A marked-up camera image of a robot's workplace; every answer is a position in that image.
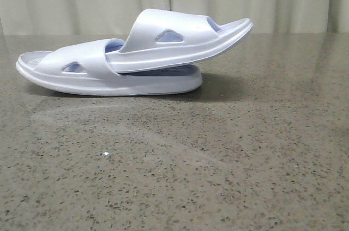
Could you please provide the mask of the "light blue slipper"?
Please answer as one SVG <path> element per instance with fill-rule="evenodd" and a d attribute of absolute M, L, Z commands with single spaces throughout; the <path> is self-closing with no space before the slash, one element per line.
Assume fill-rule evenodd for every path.
<path fill-rule="evenodd" d="M 123 75 L 111 65 L 109 53 L 121 39 L 103 39 L 62 47 L 56 51 L 26 52 L 16 68 L 29 81 L 51 90 L 77 95 L 128 96 L 190 92 L 202 84 L 198 67 L 140 71 Z"/>
<path fill-rule="evenodd" d="M 222 54 L 252 27 L 249 18 L 220 26 L 205 15 L 146 9 L 137 17 L 125 44 L 106 56 L 117 73 L 181 66 Z"/>

